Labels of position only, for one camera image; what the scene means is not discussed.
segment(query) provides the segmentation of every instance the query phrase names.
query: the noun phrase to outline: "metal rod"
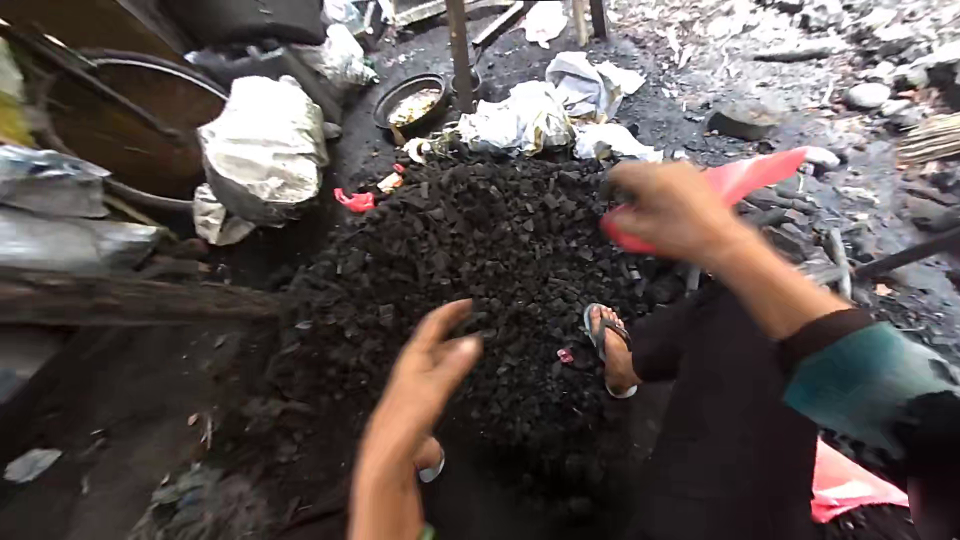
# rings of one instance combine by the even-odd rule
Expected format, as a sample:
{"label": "metal rod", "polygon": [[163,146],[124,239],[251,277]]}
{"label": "metal rod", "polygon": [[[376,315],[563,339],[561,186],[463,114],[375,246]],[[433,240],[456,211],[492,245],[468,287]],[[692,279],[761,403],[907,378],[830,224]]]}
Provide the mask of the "metal rod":
{"label": "metal rod", "polygon": [[881,258],[873,262],[868,262],[863,266],[858,266],[853,270],[853,277],[857,280],[868,280],[869,278],[874,278],[900,268],[904,264],[943,253],[957,246],[960,246],[960,227],[937,234],[924,243],[894,253],[890,257]]}
{"label": "metal rod", "polygon": [[464,0],[446,0],[450,21],[450,51],[453,58],[453,89],[457,91],[457,109],[473,112],[473,77],[467,42],[467,12]]}

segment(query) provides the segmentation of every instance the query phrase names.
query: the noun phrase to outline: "forearm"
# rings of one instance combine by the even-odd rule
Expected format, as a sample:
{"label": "forearm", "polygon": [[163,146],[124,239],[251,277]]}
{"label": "forearm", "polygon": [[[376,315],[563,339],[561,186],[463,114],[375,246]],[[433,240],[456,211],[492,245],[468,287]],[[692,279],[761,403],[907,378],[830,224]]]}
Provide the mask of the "forearm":
{"label": "forearm", "polygon": [[811,321],[850,307],[805,278],[746,225],[734,222],[718,234],[704,267],[736,294],[771,338],[784,339]]}
{"label": "forearm", "polygon": [[416,430],[390,412],[384,404],[377,408],[360,444],[350,492],[350,540],[414,540],[423,529],[414,481]]}

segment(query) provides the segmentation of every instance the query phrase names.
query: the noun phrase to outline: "hand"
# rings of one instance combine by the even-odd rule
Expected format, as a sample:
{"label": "hand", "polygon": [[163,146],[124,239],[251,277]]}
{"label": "hand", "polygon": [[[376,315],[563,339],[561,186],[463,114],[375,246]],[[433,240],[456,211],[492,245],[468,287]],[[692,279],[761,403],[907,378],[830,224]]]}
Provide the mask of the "hand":
{"label": "hand", "polygon": [[635,197],[613,223],[657,248],[657,254],[710,268],[718,252],[754,234],[733,216],[691,164],[620,162],[610,182]]}
{"label": "hand", "polygon": [[404,426],[425,435],[444,410],[447,400],[483,353],[477,336],[444,341],[470,316],[472,300],[459,300],[428,313],[404,346],[390,375],[374,416],[382,424]]}

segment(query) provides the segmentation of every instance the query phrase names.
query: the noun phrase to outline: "wooden plank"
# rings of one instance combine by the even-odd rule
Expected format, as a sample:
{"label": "wooden plank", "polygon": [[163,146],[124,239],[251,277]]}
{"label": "wooden plank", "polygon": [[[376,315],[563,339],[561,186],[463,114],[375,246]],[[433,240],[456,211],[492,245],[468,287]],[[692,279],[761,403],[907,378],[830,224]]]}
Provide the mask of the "wooden plank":
{"label": "wooden plank", "polygon": [[0,323],[143,326],[256,320],[280,313],[277,295],[245,287],[0,267]]}

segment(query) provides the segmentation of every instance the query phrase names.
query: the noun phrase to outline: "black pants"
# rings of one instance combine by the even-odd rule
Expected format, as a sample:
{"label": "black pants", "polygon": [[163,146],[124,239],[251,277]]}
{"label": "black pants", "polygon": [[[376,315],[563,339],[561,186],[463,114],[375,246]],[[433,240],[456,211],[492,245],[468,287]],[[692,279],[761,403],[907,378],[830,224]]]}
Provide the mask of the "black pants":
{"label": "black pants", "polygon": [[631,337],[640,378],[676,382],[630,537],[810,538],[817,429],[780,399],[777,342],[719,285]]}

